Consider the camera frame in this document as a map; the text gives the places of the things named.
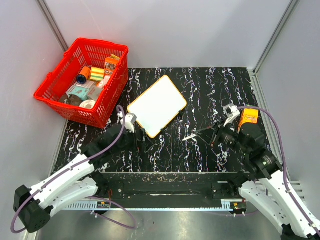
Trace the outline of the red capped white marker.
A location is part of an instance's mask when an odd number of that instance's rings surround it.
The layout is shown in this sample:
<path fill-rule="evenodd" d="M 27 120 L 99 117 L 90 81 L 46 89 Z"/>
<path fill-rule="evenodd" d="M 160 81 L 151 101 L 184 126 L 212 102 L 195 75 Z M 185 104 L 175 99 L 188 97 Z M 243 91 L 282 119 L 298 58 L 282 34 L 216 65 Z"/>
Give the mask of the red capped white marker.
<path fill-rule="evenodd" d="M 187 140 L 195 138 L 195 137 L 197 137 L 197 134 L 191 134 L 191 135 L 185 137 L 182 141 L 187 141 Z"/>

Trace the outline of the yellow framed whiteboard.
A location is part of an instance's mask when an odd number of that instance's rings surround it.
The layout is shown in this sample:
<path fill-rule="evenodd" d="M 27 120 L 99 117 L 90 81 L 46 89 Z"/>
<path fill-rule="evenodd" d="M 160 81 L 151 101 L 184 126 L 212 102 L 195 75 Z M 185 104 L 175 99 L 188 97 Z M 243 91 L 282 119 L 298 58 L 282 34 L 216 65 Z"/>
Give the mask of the yellow framed whiteboard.
<path fill-rule="evenodd" d="M 182 110 L 187 101 L 173 81 L 164 75 L 135 99 L 127 111 L 150 138 L 155 138 Z"/>

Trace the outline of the orange sponge pack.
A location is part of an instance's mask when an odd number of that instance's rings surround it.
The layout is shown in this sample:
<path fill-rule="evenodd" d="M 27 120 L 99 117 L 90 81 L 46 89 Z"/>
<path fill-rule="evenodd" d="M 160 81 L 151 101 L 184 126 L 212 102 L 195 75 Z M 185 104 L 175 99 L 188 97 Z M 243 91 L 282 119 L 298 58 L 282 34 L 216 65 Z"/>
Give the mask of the orange sponge pack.
<path fill-rule="evenodd" d="M 259 119 L 259 110 L 253 108 L 245 108 L 241 113 L 237 131 L 240 132 L 241 127 L 246 124 L 257 124 Z"/>

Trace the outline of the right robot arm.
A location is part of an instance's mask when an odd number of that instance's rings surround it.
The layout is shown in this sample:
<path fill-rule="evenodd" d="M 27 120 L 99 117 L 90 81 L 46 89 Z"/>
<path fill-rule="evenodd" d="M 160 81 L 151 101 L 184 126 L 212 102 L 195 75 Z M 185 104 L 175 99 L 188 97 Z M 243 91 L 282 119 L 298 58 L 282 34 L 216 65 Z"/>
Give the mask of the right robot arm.
<path fill-rule="evenodd" d="M 320 221 L 308 210 L 285 176 L 283 165 L 264 145 L 264 134 L 254 123 L 239 132 L 224 122 L 194 133 L 207 145 L 223 144 L 244 158 L 244 173 L 229 180 L 228 194 L 254 205 L 283 240 L 318 240 Z"/>

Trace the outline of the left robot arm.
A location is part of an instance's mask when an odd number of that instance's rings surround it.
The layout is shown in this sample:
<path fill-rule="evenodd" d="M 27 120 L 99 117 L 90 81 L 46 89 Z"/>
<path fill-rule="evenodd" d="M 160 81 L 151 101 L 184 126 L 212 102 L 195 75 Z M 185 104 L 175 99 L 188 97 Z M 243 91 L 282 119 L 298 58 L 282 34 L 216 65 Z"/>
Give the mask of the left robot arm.
<path fill-rule="evenodd" d="M 11 222 L 11 232 L 16 220 L 20 220 L 24 230 L 35 233 L 68 205 L 84 198 L 111 197 L 110 181 L 100 169 L 124 150 L 141 151 L 145 147 L 146 131 L 134 125 L 116 124 L 110 127 L 88 145 L 65 167 L 32 187 L 20 186 L 15 190 Z"/>

